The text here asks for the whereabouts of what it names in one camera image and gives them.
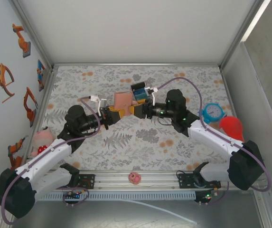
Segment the patterned mat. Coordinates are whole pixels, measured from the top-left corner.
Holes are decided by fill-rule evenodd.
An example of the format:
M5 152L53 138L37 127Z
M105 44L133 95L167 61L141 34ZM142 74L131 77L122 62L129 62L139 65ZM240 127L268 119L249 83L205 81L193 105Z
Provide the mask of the patterned mat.
M224 82L217 67L178 66L60 66L49 99L42 126L58 135L64 126L68 109L82 105L80 97L104 95L113 105L114 92L130 90L132 84L144 81L147 86L160 86L173 77L187 77L194 82L204 105L219 103L228 115L231 107ZM165 102L170 89L180 89L187 108L197 114L199 98L192 85L177 80L156 93L156 102ZM87 101L95 108L95 103ZM161 123L170 121L160 119ZM81 170L193 170L202 162L224 163L226 160L201 142L177 133L172 126L163 126L157 118L124 117L109 130L101 128L94 137L65 161Z

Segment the white panel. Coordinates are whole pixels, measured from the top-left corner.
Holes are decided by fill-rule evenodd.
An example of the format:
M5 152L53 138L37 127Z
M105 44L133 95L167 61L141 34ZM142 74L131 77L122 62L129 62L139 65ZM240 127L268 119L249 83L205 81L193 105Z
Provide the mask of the white panel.
M220 63L255 0L20 0L55 63Z
M244 138L257 143L272 176L272 112L242 43L223 71L237 117L244 126Z
M25 135L31 135L29 119L23 106L23 97L28 86L36 98L39 108L44 90L38 90L37 66L40 58L33 44L31 55L23 58L22 50L18 45L18 36L12 30L12 24L21 25L8 1L0 0L0 63L9 68L15 82L8 85L8 90L15 93L13 97L2 104L8 96L0 87L0 174L10 167L8 158L8 146L14 145ZM29 41L27 33L21 32L26 41ZM5 73L6 82L9 76ZM28 106L35 109L34 102L29 98ZM23 148L17 153L22 156L27 149L30 138L26 138Z

